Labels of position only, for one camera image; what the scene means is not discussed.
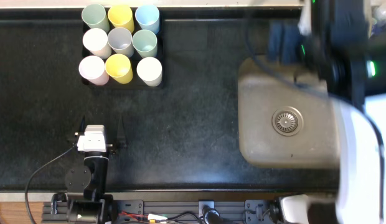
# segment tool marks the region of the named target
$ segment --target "black countertop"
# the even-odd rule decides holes
[[[78,74],[80,19],[15,18],[0,19],[0,191],[22,190],[33,171],[66,151],[83,115],[110,136],[124,119],[129,149],[110,158],[109,191],[337,189],[335,170],[261,169],[242,157],[237,70],[248,54],[241,19],[166,18],[164,89],[91,90]],[[254,23],[264,53],[269,21]],[[66,155],[31,189],[65,189],[65,172],[82,158]]]

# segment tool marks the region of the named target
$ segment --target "drain strainer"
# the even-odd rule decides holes
[[[292,136],[301,129],[303,119],[297,109],[286,106],[273,114],[272,124],[279,134]]]

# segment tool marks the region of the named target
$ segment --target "cup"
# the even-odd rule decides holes
[[[86,23],[91,29],[99,28],[105,32],[110,30],[106,10],[99,4],[91,4],[85,7],[81,13],[81,17],[84,23]]]
[[[118,54],[123,54],[127,57],[133,55],[132,34],[125,28],[114,28],[108,33],[108,45]]]
[[[82,38],[82,43],[94,55],[106,59],[111,55],[111,48],[107,43],[107,34],[104,30],[93,28],[88,30]]]
[[[162,80],[162,66],[158,59],[147,57],[142,59],[136,68],[138,76],[148,86],[158,86]]]
[[[157,37],[150,30],[137,31],[132,38],[132,44],[142,58],[157,55]]]
[[[106,61],[106,72],[121,84],[127,84],[132,80],[131,62],[122,54],[114,54]]]
[[[133,15],[129,6],[118,5],[111,7],[108,11],[108,19],[114,25],[114,27],[124,27],[133,33]]]
[[[139,7],[135,12],[136,21],[142,29],[150,30],[157,34],[160,31],[160,12],[153,5]]]
[[[109,76],[105,70],[105,63],[100,57],[87,56],[80,62],[78,70],[83,78],[95,85],[104,85],[108,82]]]

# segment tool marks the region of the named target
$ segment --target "sink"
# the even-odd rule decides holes
[[[293,81],[327,92],[325,82],[298,65],[266,63]],[[332,101],[286,86],[246,59],[238,71],[240,151],[267,168],[336,168],[339,138]]]

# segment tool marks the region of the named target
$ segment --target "green light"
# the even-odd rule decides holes
[[[304,45],[301,44],[301,48],[303,49],[303,53],[304,53],[304,55],[305,55]]]
[[[372,72],[372,76],[375,76],[375,66],[374,62],[370,61],[370,70]]]

